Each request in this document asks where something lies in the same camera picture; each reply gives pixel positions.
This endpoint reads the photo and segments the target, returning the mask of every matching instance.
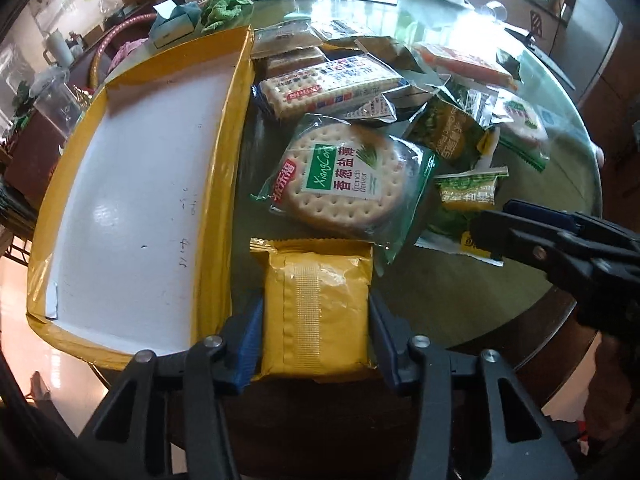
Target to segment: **pink cloth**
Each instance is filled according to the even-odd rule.
[[[121,46],[116,55],[113,57],[111,64],[109,65],[109,69],[107,73],[111,72],[114,68],[116,68],[123,59],[125,59],[129,54],[131,54],[134,50],[136,50],[140,45],[145,43],[146,38],[142,38],[141,40],[136,41],[127,41],[123,46]]]

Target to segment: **green label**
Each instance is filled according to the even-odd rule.
[[[306,186],[311,189],[331,189],[337,147],[330,144],[316,144],[309,168]]]

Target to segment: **yellow tape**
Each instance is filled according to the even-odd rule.
[[[196,279],[193,293],[192,336],[218,332],[231,310],[230,248],[236,168],[244,114],[254,71],[250,60],[253,31],[249,27],[224,30],[167,49],[124,72],[94,96],[76,126],[53,174],[40,208],[31,247],[27,278],[27,318],[32,330],[53,347],[99,367],[122,369],[130,356],[62,330],[45,318],[49,266],[62,215],[78,167],[104,116],[111,88],[148,83],[194,64],[238,53],[217,141],[206,177],[206,193],[198,232]]]

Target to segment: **round cracker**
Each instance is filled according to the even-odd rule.
[[[370,144],[376,149],[376,173],[382,185],[379,200],[364,200],[336,194],[302,190],[311,163],[314,142]],[[308,131],[293,142],[284,159],[296,163],[296,173],[282,195],[283,205],[306,222],[338,230],[372,226],[385,219],[402,200],[406,175],[402,144],[377,134],[370,128],[352,124],[329,124]]]

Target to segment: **table top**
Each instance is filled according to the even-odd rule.
[[[510,198],[519,198],[559,210],[600,214],[598,170],[580,115],[546,67],[497,25],[473,11],[441,0],[400,0],[397,7],[357,0],[264,0],[255,2],[252,25],[265,27],[292,16],[350,20],[366,25],[380,36],[392,36],[407,43],[424,40],[447,44],[488,58],[495,57],[496,47],[509,52],[521,63],[522,86],[517,93],[565,118],[572,130],[553,140],[550,161],[543,173],[498,147],[494,166],[507,165],[510,171],[498,194],[498,206]],[[264,123],[255,106],[248,109],[236,184],[232,242],[234,309],[245,303],[249,290],[262,284],[263,271],[249,254],[249,238],[322,235],[271,214],[250,198],[277,165],[290,134]],[[467,256],[418,248],[413,241],[419,231],[420,226],[410,234],[384,276],[374,279],[374,286],[382,292],[393,313],[407,318],[416,332],[441,345],[456,346],[491,333],[548,294],[550,285],[538,270],[509,260],[498,268]],[[566,301],[558,301],[562,312],[567,311],[567,306]],[[548,322],[540,320],[540,324],[545,323]],[[541,329],[538,325],[533,323],[530,329],[537,332]],[[533,338],[532,347],[523,348],[512,364],[526,360],[530,351],[549,336],[548,332],[557,328],[555,325],[540,332]]]

